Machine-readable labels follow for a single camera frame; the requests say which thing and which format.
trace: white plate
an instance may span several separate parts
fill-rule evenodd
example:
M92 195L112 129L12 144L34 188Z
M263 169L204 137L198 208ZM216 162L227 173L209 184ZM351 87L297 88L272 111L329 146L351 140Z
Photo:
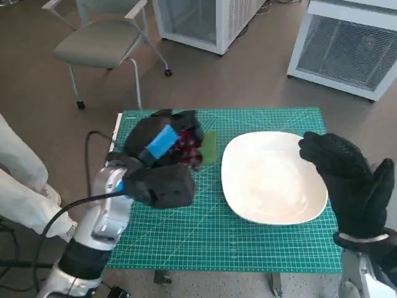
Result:
M298 135L252 132L226 146L222 187L242 218L270 225L293 225L319 216L327 188L313 164L299 156Z

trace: black glove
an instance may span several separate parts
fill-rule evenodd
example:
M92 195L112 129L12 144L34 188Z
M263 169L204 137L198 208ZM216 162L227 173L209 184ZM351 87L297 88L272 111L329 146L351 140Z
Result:
M374 173L361 151L332 133L305 133L300 156L323 178L339 231L355 238L385 233L386 207L394 188L394 163L384 159Z

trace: black cable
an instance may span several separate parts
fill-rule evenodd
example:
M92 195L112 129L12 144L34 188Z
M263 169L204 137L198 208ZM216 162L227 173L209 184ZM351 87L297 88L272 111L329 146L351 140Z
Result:
M34 282L34 286L35 286L37 292L40 290L40 287L38 284L38 279L37 279L37 261L38 261L38 257L40 256L40 250L42 249L43 242L45 240L45 235L48 233L48 231L50 230L50 228L54 224L54 222L58 218L60 218L61 215L64 214L66 211L69 211L70 209L72 209L73 207L76 207L78 205L89 203L89 202L94 202L94 201L98 201L98 200L103 200L103 199L107 199L110 197L122 196L122 195L124 195L123 191L118 191L118 192L113 192L110 194L100 194L98 196L87 197L85 199L81 199L76 202L70 203L70 204L66 205L65 207L63 207L61 210L59 210L54 215L54 217L46 224L46 226L43 230L43 233L40 236L40 241L38 243L35 257L32 261L33 282Z
M105 287L107 287L109 290L113 289L113 287L111 287L110 285L108 285L106 282L101 281L101 284L103 284Z
M91 197L91 178L89 174L89 141L91 139L91 135L100 135L102 138L105 138L106 140L111 141L114 143L112 138L110 138L108 135L104 134L103 132L100 132L98 130L91 130L89 133L86 135L86 139L84 142L84 167L86 171L86 183L87 183L87 195Z
M247 31L248 31L248 24L247 24L247 26L245 26L245 27L240 31L240 33L237 35L236 38L242 37L245 33L247 33Z
M68 290L68 293L66 294L66 297L72 298L72 297L70 296L70 291L72 290L72 288L73 288L74 283L76 282L76 280L77 280L77 278L74 278L74 279L73 279L73 282L72 282L72 284L70 285L70 288L69 288L69 290Z
M11 234L12 241L14 242L14 259L18 261L20 257L20 247L14 230L0 223L0 232L7 232ZM11 270L11 268L12 266L10 265L0 273L0 280Z
M279 4L298 4L302 3L302 0L277 0Z
M29 292L29 291L33 290L33 288L34 288L34 285L31 285L30 287L26 287L25 289L18 289L16 287L0 285L0 289L4 289L4 290L7 290L7 291L11 291L11 292Z

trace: table leg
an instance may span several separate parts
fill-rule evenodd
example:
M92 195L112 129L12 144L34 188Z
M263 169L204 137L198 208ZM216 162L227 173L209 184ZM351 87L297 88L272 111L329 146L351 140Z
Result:
M166 270L154 270L154 281L155 284L167 285L172 284L172 279L168 275Z
M271 273L270 277L272 279L272 292L275 297L283 297L283 290L281 285L281 274Z

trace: chair leg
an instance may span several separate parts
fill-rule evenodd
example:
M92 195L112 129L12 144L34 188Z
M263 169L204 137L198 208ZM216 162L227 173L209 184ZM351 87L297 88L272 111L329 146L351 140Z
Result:
M135 85L136 85L136 98L138 99L138 107L139 110L142 110L142 103L141 103L141 88L139 85L139 73L138 73L138 64L133 58L130 58L132 63L134 63L134 69L135 69Z
M136 23L133 23L135 28L139 31L139 33L141 34L142 38L145 40L145 42L149 45L149 47L151 47L151 49L157 54L158 57L160 57L161 61L163 61L166 70L165 70L165 74L166 76L171 76L172 73L168 67L168 63L167 60L163 57L163 55L160 53L160 51L154 46L153 42L146 36L145 32L142 31L141 28L139 28L139 26Z
M79 107L79 109L83 110L85 109L86 105L84 104L84 101L80 100L79 93L77 91L76 80L74 79L73 67L70 64L69 64L69 73L70 73L70 78L72 79L73 90L74 90L74 95L76 96L77 106Z

